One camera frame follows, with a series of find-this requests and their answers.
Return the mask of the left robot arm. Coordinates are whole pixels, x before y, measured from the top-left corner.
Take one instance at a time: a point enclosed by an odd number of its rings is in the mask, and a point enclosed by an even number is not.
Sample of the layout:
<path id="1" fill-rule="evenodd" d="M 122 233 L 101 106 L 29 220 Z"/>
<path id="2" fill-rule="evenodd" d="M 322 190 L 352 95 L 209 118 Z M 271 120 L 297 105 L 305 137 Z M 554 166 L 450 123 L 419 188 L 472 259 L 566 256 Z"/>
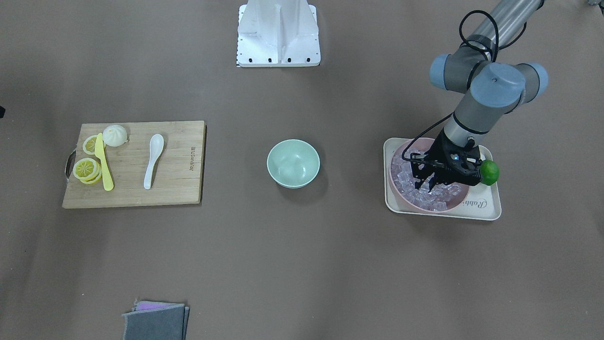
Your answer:
<path id="1" fill-rule="evenodd" d="M 440 122 L 444 125 L 429 150 L 404 151 L 410 162 L 415 188 L 427 184 L 459 183 L 474 187 L 492 185 L 500 176 L 493 161 L 480 157 L 479 144 L 502 116 L 539 97 L 548 86 L 548 73 L 539 64 L 501 64 L 501 50 L 524 33 L 527 21 L 543 6 L 542 0 L 503 0 L 491 12 L 479 9 L 485 20 L 469 36 L 459 25 L 461 44 L 453 54 L 435 58 L 429 71 L 431 83 L 462 94 L 455 110 Z"/>

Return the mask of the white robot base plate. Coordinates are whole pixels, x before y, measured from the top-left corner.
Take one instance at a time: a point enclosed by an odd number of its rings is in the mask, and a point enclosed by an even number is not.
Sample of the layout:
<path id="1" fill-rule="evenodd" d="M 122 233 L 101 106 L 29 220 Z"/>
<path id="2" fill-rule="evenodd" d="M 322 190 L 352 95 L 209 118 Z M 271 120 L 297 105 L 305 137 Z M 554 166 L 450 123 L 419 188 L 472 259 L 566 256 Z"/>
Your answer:
<path id="1" fill-rule="evenodd" d="M 306 0 L 249 0 L 239 7 L 238 15 L 238 67 L 321 63 L 317 9 Z"/>

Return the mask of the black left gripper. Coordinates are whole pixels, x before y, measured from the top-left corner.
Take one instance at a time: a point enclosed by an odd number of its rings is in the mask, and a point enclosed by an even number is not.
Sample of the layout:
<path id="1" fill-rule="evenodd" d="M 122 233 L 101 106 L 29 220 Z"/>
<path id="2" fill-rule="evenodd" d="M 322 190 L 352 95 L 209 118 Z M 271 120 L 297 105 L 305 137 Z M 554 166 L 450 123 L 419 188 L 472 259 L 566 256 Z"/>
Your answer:
<path id="1" fill-rule="evenodd" d="M 423 154 L 411 153 L 412 176 L 417 190 L 432 192 L 434 187 L 460 183 L 475 186 L 481 183 L 480 152 L 474 142 L 472 148 L 453 144 L 444 132 L 438 134 L 429 150 Z"/>

